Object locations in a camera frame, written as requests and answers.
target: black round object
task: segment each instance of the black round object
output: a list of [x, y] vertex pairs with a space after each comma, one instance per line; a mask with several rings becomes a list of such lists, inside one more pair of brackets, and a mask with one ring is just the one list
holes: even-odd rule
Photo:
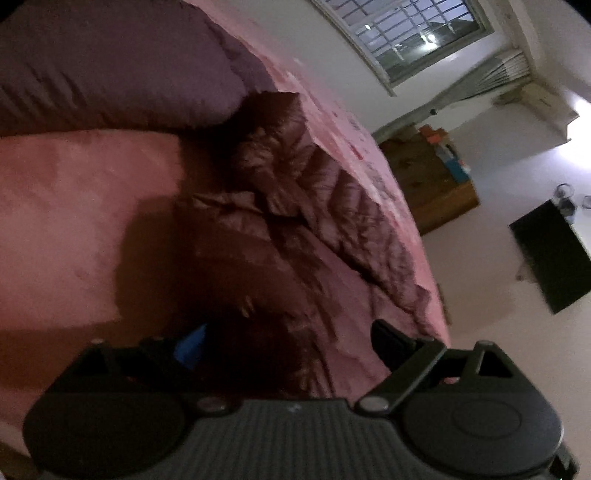
[[23, 428], [38, 466], [68, 478], [106, 479], [165, 457], [183, 434], [182, 408], [170, 395], [139, 385], [124, 390], [44, 394]]
[[560, 418], [535, 390], [417, 393], [404, 407], [401, 424], [428, 463], [477, 478], [544, 468], [563, 435]]

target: wooden cabinet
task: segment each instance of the wooden cabinet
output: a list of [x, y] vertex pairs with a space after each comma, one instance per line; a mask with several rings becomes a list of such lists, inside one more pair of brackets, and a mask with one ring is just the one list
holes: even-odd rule
[[388, 159], [421, 235], [435, 230], [480, 204], [470, 180], [457, 183], [422, 135], [408, 141], [386, 140]]

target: floor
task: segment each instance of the floor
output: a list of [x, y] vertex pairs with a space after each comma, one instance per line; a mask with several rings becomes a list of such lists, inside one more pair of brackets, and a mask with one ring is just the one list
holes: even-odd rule
[[[495, 341], [560, 413], [565, 439], [591, 478], [591, 294], [552, 315], [536, 284], [517, 281], [522, 256], [508, 225], [568, 182], [591, 194], [584, 132], [568, 144], [521, 105], [495, 107], [452, 134], [482, 205], [424, 238], [457, 348]], [[577, 211], [591, 245], [591, 210]]]

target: window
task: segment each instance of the window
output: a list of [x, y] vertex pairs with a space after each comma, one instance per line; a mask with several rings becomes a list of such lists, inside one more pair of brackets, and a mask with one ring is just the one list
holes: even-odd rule
[[391, 90], [492, 32], [476, 0], [311, 0]]

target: ribbed gray surface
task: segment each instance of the ribbed gray surface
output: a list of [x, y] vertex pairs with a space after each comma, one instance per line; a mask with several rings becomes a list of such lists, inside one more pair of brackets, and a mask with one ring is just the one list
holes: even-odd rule
[[[42, 480], [58, 477], [45, 474]], [[414, 457], [386, 420], [345, 401], [248, 401], [198, 421], [167, 459], [125, 480], [450, 480]]]

